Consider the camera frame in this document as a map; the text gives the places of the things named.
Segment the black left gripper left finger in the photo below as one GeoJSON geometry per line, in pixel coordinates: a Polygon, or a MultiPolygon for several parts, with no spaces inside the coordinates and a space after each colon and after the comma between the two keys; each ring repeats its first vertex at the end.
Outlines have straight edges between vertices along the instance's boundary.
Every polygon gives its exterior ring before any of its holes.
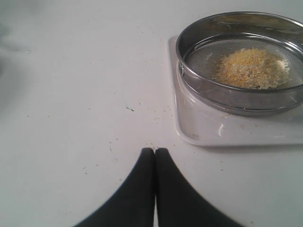
{"type": "Polygon", "coordinates": [[[154,223],[155,154],[143,148],[118,190],[78,227],[152,227],[154,223]]]}

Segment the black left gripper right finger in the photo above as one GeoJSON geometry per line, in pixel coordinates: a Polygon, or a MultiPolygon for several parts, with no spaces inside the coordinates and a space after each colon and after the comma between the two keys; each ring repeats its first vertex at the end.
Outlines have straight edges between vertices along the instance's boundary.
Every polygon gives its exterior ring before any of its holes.
{"type": "Polygon", "coordinates": [[[239,227],[186,180],[166,148],[155,151],[156,204],[160,227],[239,227]]]}

